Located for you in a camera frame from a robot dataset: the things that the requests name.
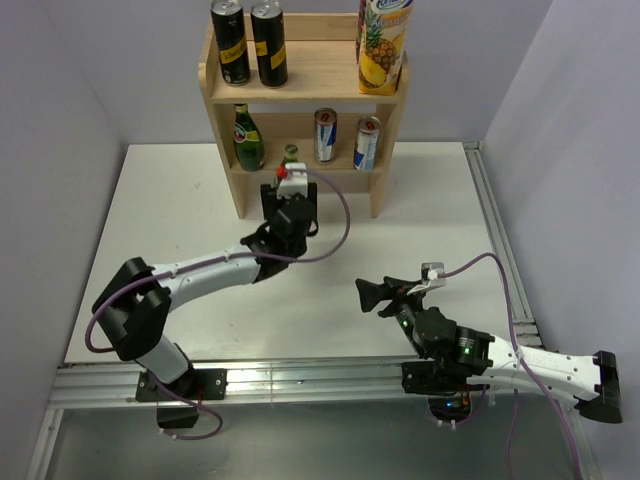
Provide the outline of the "green glass bottle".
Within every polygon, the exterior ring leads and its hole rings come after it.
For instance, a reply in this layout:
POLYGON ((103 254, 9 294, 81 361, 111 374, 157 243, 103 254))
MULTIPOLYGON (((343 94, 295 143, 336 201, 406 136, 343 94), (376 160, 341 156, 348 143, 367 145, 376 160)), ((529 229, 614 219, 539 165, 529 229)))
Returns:
POLYGON ((287 144, 284 147, 283 160, 281 161, 280 166, 284 167, 288 163, 298 163, 299 162, 298 154, 299 154, 299 149, 297 145, 287 144))
POLYGON ((240 166, 248 172, 262 169, 265 147, 262 135, 252 119, 247 104, 235 104, 234 150, 240 166))

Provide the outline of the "silver red-top can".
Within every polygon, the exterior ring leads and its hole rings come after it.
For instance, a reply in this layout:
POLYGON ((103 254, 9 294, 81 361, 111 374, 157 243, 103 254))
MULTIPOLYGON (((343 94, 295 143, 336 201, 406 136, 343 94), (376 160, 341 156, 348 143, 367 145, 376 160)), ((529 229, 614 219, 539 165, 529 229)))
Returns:
POLYGON ((334 160, 337 138, 337 113, 331 108, 318 109, 314 114, 314 153, 321 164, 334 160))
POLYGON ((374 168, 380 134, 380 121, 374 116, 358 120, 353 165, 358 171, 370 172, 374 168))

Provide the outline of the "black can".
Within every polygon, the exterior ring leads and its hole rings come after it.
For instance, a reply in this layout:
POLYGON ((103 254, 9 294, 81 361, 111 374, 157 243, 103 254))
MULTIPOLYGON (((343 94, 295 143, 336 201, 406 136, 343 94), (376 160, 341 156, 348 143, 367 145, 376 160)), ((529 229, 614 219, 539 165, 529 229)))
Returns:
POLYGON ((244 11, 239 1, 215 0, 210 7, 221 75, 230 85, 244 85, 251 71, 247 52, 244 11))
POLYGON ((251 24, 260 81, 270 88, 288 80, 284 14, 278 1, 258 1, 251 7, 251 24))

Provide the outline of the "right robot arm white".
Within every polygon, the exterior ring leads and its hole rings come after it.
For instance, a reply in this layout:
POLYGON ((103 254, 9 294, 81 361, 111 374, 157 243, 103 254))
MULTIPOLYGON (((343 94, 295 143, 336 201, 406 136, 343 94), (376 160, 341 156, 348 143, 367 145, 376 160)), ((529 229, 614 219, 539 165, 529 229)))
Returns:
POLYGON ((620 385, 616 356, 600 350, 592 355, 563 355, 520 345, 458 325, 439 308, 426 308, 426 293, 446 280, 438 269, 418 281, 385 277, 380 284, 357 279, 361 310, 384 302, 381 318, 396 319, 417 355, 401 365, 408 394, 440 395, 477 385, 490 389, 532 391, 573 406, 592 421, 620 424, 620 385))

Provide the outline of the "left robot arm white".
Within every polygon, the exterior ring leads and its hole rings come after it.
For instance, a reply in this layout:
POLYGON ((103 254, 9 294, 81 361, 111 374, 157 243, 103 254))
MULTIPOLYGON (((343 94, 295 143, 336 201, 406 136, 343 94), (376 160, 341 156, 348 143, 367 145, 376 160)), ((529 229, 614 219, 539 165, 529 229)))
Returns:
POLYGON ((164 334, 168 315, 180 306, 227 287, 267 280, 307 251, 306 239, 317 234, 317 184, 305 194, 278 198, 261 186, 265 222, 230 248, 181 263, 147 264, 127 260, 92 306, 111 349, 123 361, 134 361, 159 381, 172 399, 197 389, 192 362, 164 334))

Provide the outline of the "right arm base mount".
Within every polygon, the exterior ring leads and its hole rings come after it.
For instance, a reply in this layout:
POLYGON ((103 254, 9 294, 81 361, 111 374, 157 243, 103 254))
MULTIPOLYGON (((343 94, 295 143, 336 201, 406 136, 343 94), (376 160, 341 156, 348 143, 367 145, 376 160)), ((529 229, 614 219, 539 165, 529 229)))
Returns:
POLYGON ((427 396, 429 418, 438 427, 453 431, 470 423, 488 406, 487 386, 471 386, 469 365, 443 358, 401 364, 401 385, 406 394, 427 396))

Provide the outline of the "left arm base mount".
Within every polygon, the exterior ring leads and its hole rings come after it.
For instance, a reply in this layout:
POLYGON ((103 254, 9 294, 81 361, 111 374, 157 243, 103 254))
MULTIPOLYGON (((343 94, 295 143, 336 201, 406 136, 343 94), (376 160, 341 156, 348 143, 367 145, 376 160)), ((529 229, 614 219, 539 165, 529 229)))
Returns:
POLYGON ((138 378, 135 401, 154 403, 159 428, 178 436, 193 428, 205 411, 205 401, 223 400, 226 395, 228 371, 223 368, 195 369, 172 383, 162 383, 149 371, 138 378))

